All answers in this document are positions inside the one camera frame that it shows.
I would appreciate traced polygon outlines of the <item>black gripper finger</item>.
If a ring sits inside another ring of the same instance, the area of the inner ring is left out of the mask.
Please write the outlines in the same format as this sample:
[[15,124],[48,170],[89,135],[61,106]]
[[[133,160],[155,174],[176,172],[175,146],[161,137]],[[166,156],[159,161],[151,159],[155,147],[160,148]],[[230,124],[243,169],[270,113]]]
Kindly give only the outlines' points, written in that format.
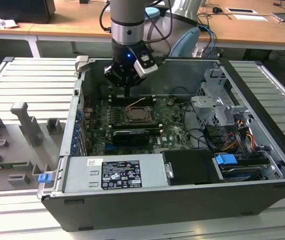
[[130,97],[131,88],[140,85],[145,78],[141,78],[138,74],[127,78],[127,97]]
[[124,89],[124,96],[128,96],[128,82],[126,69],[123,65],[111,64],[104,68],[104,76],[116,87]]

